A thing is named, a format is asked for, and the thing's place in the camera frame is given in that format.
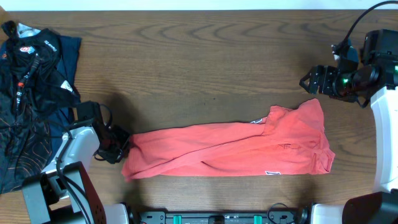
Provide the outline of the red printed t-shirt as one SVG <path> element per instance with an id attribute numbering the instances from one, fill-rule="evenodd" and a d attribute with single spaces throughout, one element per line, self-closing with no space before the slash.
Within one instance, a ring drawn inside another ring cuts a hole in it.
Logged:
<path id="1" fill-rule="evenodd" d="M 133 134 L 130 142 L 121 171 L 126 180 L 327 174 L 335 158 L 316 98 L 296 109 L 271 106 L 251 122 L 161 129 Z"/>

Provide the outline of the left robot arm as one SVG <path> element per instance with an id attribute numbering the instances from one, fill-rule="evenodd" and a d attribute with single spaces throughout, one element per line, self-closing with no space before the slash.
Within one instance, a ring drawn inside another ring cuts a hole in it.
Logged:
<path id="1" fill-rule="evenodd" d="M 62 144 L 40 174 L 26 178 L 22 193 L 31 223 L 129 223 L 123 203 L 103 205 L 88 175 L 92 159 L 116 164 L 127 153 L 129 133 L 105 123 L 101 105 L 76 106 Z"/>

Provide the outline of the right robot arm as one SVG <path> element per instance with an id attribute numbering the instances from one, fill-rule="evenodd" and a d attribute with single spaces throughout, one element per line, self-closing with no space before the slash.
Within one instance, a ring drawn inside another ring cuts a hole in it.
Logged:
<path id="1" fill-rule="evenodd" d="M 397 31 L 368 32 L 360 51 L 344 39 L 332 52 L 335 67 L 316 65 L 299 84 L 311 94 L 370 107 L 376 136 L 373 191 L 342 205 L 314 203 L 297 223 L 397 223 Z"/>

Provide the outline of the black orange patterned shirt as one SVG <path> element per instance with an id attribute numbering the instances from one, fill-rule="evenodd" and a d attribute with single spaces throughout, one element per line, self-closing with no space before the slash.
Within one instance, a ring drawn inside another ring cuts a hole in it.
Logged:
<path id="1" fill-rule="evenodd" d="M 6 194 L 20 190 L 24 179 L 48 165 L 39 148 L 40 126 L 35 124 L 34 90 L 40 56 L 34 39 L 50 29 L 14 21 L 1 27 L 7 35 L 1 44 L 1 193 Z"/>

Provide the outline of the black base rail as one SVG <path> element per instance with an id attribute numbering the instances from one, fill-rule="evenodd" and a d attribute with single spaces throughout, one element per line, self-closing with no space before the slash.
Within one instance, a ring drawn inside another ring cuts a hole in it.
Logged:
<path id="1" fill-rule="evenodd" d="M 131 212 L 133 224 L 306 224 L 310 215 L 306 209 L 277 208 L 266 212 L 190 213 L 190 212 Z"/>

